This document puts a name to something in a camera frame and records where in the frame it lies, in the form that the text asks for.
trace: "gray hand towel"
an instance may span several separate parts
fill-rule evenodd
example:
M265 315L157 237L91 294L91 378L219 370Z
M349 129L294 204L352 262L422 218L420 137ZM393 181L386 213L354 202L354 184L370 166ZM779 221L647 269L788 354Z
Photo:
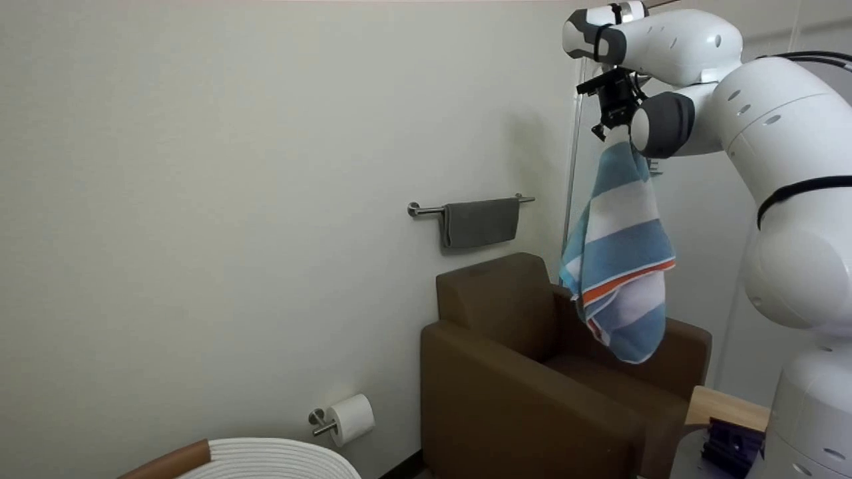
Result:
M518 204L515 197L444 204L442 250L460 252L514 238Z

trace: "wooden shelf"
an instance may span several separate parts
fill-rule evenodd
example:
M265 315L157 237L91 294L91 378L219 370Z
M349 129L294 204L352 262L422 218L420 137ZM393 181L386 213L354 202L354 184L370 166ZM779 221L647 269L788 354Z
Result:
M707 424L711 417L767 430L768 409L716 387L695 385L686 409L686 424Z

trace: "towel bar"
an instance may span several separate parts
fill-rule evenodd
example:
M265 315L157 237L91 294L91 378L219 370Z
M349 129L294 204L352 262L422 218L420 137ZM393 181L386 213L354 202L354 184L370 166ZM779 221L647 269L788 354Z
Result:
M535 202L535 197L521 197L521 193L514 193L515 197L515 202ZM406 216L409 218L425 218L425 216L442 216L444 213L444 206L420 206L417 202L409 202L406 204Z

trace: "chair armrest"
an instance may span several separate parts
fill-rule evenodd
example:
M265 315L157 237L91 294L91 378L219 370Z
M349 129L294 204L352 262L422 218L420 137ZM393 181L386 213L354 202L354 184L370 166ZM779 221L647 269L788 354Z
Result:
M420 333L420 442L442 479L635 476L641 422L613 398L457 325Z
M565 326L558 333L565 338L562 349L617 366L635 379L655 382L685 402L689 402L691 387L705 379L714 342L707 330L669 315L666 338L658 350L645 363L623 363L581 325L570 289L553 287L553 299L558 326Z

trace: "chair backrest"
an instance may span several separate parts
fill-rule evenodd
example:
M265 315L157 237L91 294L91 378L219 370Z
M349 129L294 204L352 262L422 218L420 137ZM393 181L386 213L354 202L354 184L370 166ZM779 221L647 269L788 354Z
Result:
M436 277L440 318L547 358L555 345L553 289L538 256L514 252Z

